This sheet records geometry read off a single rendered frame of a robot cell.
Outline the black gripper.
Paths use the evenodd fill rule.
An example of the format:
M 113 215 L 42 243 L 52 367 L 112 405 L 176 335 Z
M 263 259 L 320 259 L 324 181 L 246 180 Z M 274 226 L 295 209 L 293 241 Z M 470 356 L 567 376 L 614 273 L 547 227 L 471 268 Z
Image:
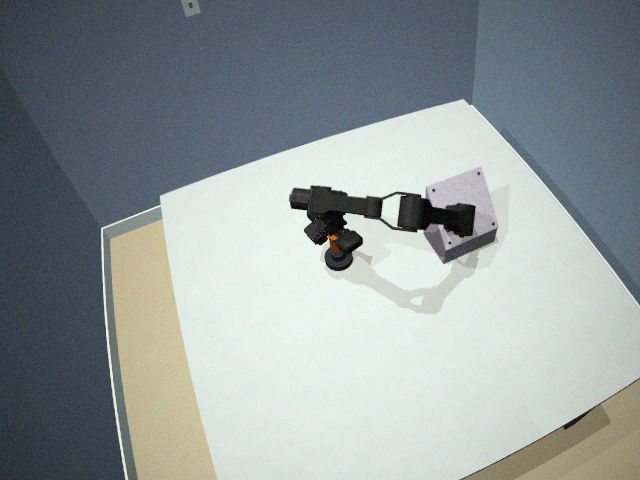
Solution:
M 343 218 L 346 213 L 341 212 L 339 215 L 332 218 L 322 219 L 326 221 L 328 225 L 334 231 L 334 235 L 338 237 L 333 243 L 342 251 L 348 255 L 361 245 L 363 245 L 363 238 L 356 232 L 350 229 L 345 229 L 343 226 L 347 224 L 347 221 Z M 338 234 L 337 234 L 338 233 Z

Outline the grey round pedestal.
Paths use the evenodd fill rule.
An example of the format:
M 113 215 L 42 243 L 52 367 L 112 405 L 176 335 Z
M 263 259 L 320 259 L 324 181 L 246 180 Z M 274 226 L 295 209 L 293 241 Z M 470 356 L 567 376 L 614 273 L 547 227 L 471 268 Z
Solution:
M 353 254 L 352 252 L 348 255 L 344 254 L 342 251 L 339 253 L 335 253 L 328 248 L 325 252 L 325 263 L 327 267 L 334 271 L 343 271 L 349 268 L 353 262 Z

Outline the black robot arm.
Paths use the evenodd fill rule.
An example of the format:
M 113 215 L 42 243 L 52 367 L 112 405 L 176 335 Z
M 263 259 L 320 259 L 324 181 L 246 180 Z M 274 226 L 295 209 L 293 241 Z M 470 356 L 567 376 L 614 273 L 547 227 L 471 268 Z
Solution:
M 421 194 L 394 192 L 383 198 L 370 195 L 366 198 L 348 196 L 342 190 L 331 189 L 321 185 L 310 185 L 310 189 L 293 187 L 289 194 L 291 209 L 307 210 L 307 215 L 316 218 L 304 229 L 315 245 L 323 245 L 328 240 L 328 234 L 330 237 L 334 235 L 331 226 L 322 219 L 335 217 L 341 212 L 380 220 L 392 230 L 417 233 L 433 223 L 444 225 L 446 232 L 454 231 L 461 238 L 473 235 L 476 209 L 473 205 L 458 203 L 446 205 L 443 209 L 433 207 L 430 199 L 421 198 Z M 397 194 L 405 196 L 400 196 L 398 227 L 393 227 L 380 217 L 383 200 Z

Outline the orange knob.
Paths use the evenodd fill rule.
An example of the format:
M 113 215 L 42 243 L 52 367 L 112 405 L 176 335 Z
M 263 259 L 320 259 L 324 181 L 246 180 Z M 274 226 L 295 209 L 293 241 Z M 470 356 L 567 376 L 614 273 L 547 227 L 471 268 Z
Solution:
M 330 242 L 330 248 L 331 248 L 331 250 L 332 250 L 333 252 L 335 252 L 335 253 L 339 253 L 339 252 L 341 252 L 341 251 L 340 251 L 340 249 L 339 249 L 339 248 L 338 248 L 338 247 L 333 243 L 333 241 L 334 241 L 334 240 L 336 240 L 338 237 L 336 237 L 335 235 L 332 235 L 332 236 L 330 237 L 330 236 L 329 236 L 329 234 L 328 234 L 328 237 L 329 237 L 329 242 Z

